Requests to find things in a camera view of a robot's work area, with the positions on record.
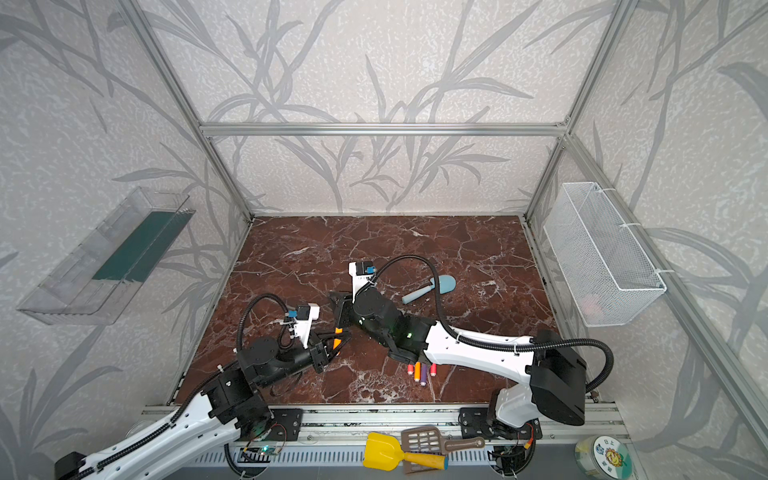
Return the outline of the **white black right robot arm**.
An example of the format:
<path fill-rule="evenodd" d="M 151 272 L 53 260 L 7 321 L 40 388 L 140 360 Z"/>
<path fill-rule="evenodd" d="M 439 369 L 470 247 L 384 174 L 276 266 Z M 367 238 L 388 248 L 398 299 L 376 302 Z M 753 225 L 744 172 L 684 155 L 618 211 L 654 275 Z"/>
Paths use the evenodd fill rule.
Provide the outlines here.
<path fill-rule="evenodd" d="M 520 430 L 541 417 L 564 425 L 585 423 L 586 362 L 551 330 L 499 337 L 406 314 L 372 286 L 329 299 L 342 326 L 358 326 L 388 356 L 404 364 L 455 365 L 507 378 L 514 386 L 494 393 L 487 423 L 494 430 Z"/>

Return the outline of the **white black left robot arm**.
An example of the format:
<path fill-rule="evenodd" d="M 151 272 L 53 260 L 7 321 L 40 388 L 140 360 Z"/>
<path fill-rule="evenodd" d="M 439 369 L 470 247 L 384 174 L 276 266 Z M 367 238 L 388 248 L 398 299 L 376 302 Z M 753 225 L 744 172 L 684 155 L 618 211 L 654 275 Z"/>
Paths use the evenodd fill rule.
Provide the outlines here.
<path fill-rule="evenodd" d="M 343 333 L 310 335 L 307 347 L 282 351 L 261 337 L 201 382 L 173 413 L 100 452 L 71 452 L 56 461 L 56 479 L 160 479 L 205 451 L 274 423 L 261 390 L 309 367 L 321 373 L 346 342 Z"/>

